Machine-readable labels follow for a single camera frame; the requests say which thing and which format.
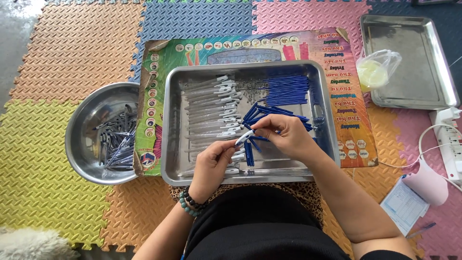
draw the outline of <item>power strip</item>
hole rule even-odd
[[[452,113],[449,109],[432,111],[429,113],[432,125],[447,124],[457,128],[457,123],[454,120],[458,117],[451,117]],[[453,145],[444,145],[439,148],[443,157],[444,167],[448,174],[448,179],[457,185],[462,185],[462,146],[459,144],[462,137],[450,127],[435,127],[435,132],[438,145],[453,143]]]

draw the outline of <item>white cable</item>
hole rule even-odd
[[[445,143],[445,144],[442,144],[442,145],[438,145],[438,146],[432,147],[432,148],[430,148],[430,149],[428,149],[428,150],[422,152],[422,139],[423,139],[424,135],[425,135],[430,129],[433,129],[433,128],[437,127],[437,126],[445,126],[445,127],[452,128],[452,129],[454,129],[454,130],[457,132],[457,134],[458,134],[459,136],[462,136],[462,133],[460,133],[460,131],[459,131],[457,128],[455,128],[454,126],[452,126],[452,125],[449,125],[449,124],[436,124],[436,125],[432,125],[432,126],[428,127],[427,129],[425,129],[425,131],[423,131],[422,134],[421,134],[420,137],[419,137],[419,156],[417,156],[417,159],[415,160],[415,162],[413,162],[413,163],[411,163],[411,164],[409,164],[409,165],[406,165],[406,166],[394,166],[394,165],[390,165],[390,164],[388,164],[388,163],[384,163],[384,162],[382,162],[382,161],[379,161],[379,162],[380,162],[380,163],[383,163],[383,164],[385,164],[385,165],[391,166],[391,167],[395,167],[395,168],[406,168],[406,167],[411,167],[412,165],[414,165],[415,163],[417,163],[417,162],[419,161],[419,159],[422,159],[422,161],[425,162],[425,159],[424,159],[424,157],[423,157],[423,154],[424,154],[424,153],[426,153],[426,152],[428,152],[428,151],[430,151],[430,150],[432,150],[432,149],[435,149],[435,148],[444,146],[444,145],[450,145],[450,144],[452,144],[452,143]],[[440,175],[440,176],[441,176],[441,178],[445,179],[447,182],[451,183],[451,184],[452,184],[454,187],[456,187],[460,192],[462,192],[462,188],[461,188],[459,185],[455,184],[455,183],[452,182],[450,179],[448,179],[448,178],[446,178],[446,177],[444,177],[444,176],[442,176],[442,175]]]

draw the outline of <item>empty metal tray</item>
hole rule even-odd
[[[428,110],[459,106],[457,90],[431,19],[364,14],[360,21],[366,56],[384,49],[402,56],[389,84],[371,91],[376,105]]]
[[[178,176],[191,165],[188,153],[184,152],[189,147],[188,139],[184,138],[189,134],[186,130],[188,116],[184,110],[188,102],[182,96],[181,87],[186,83],[203,82],[221,75],[227,75],[236,81],[306,75],[310,82],[310,89],[318,88],[322,96],[320,105],[316,105],[316,117],[324,116],[324,120],[318,123],[310,121],[315,128],[310,131],[310,134],[317,138],[318,145],[340,166],[327,84],[322,67],[316,62],[303,60],[178,67],[169,73],[165,84],[161,173],[168,184],[186,186],[192,180],[192,177]],[[312,118],[311,111],[314,104],[309,96],[307,94],[308,104],[282,108]],[[246,114],[252,105],[247,103],[244,97],[238,105],[238,113]],[[290,160],[270,142],[256,142],[263,152],[258,153],[254,150],[255,166],[248,167],[245,162],[241,162],[240,173],[226,176],[224,184],[313,180],[311,172],[301,162]]]

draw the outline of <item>white fluffy fur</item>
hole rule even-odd
[[[70,260],[77,254],[67,239],[54,230],[7,229],[0,227],[0,259],[2,260]]]

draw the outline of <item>pen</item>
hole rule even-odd
[[[412,233],[412,234],[410,234],[410,235],[407,235],[406,238],[415,237],[416,235],[422,234],[424,231],[429,230],[430,228],[432,228],[432,227],[434,227],[434,226],[436,226],[436,223],[435,223],[435,222],[433,222],[433,223],[431,223],[431,224],[429,224],[429,225],[424,226],[424,227],[423,227],[421,230],[419,230],[419,231],[416,231],[416,232],[414,232],[414,233]]]

